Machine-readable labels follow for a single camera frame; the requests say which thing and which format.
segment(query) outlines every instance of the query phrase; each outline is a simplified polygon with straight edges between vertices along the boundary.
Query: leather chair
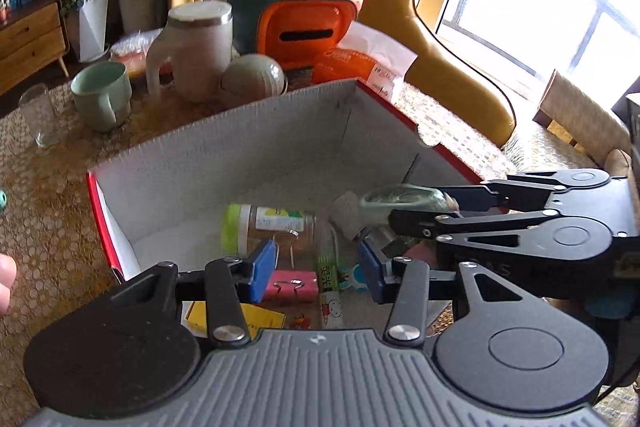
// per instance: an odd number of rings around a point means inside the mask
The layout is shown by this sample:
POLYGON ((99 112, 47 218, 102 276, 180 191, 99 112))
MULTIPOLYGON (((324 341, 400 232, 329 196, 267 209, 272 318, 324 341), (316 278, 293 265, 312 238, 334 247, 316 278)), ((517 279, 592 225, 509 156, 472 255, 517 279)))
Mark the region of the leather chair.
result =
POLYGON ((498 147, 507 142, 516 122, 506 95, 441 44, 418 17, 414 0, 364 0, 358 20, 418 55, 405 81, 435 98, 498 147))

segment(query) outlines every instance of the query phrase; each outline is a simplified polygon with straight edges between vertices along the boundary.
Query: white planter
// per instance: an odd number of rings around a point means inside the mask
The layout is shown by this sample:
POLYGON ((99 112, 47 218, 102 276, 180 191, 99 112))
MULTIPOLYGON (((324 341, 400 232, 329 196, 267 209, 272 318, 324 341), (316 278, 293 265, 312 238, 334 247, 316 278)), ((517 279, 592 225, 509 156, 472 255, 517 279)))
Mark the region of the white planter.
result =
POLYGON ((93 62, 105 52, 109 0, 86 0, 79 9, 80 62, 93 62))

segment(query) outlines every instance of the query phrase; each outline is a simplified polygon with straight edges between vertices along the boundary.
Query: green mug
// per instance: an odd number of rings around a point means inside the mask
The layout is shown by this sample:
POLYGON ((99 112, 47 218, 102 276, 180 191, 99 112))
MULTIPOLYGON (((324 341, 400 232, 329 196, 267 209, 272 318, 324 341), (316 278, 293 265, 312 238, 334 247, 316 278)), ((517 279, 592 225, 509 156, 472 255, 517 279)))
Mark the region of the green mug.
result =
POLYGON ((119 62, 98 62, 80 71, 71 92, 82 119, 96 131, 122 125, 131 113, 131 82, 119 62))

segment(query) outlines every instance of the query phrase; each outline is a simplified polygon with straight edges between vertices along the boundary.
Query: cabinet drawer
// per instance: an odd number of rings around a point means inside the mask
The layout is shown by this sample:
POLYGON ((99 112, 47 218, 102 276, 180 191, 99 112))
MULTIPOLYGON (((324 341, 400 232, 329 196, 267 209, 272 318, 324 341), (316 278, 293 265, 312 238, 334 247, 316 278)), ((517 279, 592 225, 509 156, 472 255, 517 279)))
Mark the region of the cabinet drawer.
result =
POLYGON ((62 28, 58 27, 0 60, 0 94, 62 57, 65 49, 62 28))
POLYGON ((51 3, 0 31, 0 58, 60 27, 58 4, 51 3))

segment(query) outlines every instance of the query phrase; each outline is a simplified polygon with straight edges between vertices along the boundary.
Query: lime green lid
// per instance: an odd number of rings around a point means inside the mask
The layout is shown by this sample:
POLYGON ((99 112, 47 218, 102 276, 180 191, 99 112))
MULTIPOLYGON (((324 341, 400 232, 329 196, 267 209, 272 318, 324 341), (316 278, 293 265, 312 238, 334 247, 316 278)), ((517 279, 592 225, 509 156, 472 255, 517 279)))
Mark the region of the lime green lid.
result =
POLYGON ((220 241, 222 243, 222 250, 226 253, 238 253, 238 228, 240 225, 241 209, 241 204, 230 204, 222 216, 220 241))

